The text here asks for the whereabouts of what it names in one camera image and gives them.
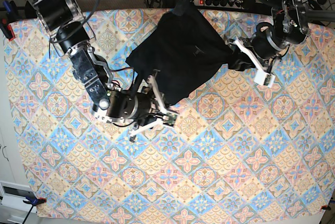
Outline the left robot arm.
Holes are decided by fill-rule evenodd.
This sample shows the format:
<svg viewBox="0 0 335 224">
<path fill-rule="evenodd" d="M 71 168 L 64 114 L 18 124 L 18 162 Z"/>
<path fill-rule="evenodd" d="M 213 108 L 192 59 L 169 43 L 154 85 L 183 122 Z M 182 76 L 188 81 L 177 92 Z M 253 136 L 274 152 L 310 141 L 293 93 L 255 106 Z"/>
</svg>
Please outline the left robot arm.
<svg viewBox="0 0 335 224">
<path fill-rule="evenodd" d="M 273 67 L 280 62 L 291 45 L 306 40 L 309 34 L 306 8 L 302 0 L 259 0 L 271 7 L 272 23 L 261 22 L 250 38 L 226 39 L 229 47 L 240 56 L 235 70 L 256 68 L 254 82 L 272 87 Z"/>
</svg>

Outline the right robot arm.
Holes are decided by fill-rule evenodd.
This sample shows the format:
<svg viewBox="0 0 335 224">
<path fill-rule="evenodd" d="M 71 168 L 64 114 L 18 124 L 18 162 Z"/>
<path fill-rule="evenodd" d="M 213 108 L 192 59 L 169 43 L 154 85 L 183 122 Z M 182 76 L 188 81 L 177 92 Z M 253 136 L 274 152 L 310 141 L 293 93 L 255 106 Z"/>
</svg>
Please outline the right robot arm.
<svg viewBox="0 0 335 224">
<path fill-rule="evenodd" d="M 155 74 L 149 75 L 146 85 L 143 77 L 133 71 L 128 89 L 114 81 L 115 70 L 106 60 L 95 54 L 84 28 L 90 15 L 84 16 L 76 0 L 27 0 L 49 36 L 70 58 L 73 73 L 84 84 L 93 101 L 91 113 L 99 121 L 118 127 L 131 125 L 130 141 L 136 135 L 157 125 L 174 127 L 177 112 L 168 109 L 159 92 Z"/>
</svg>

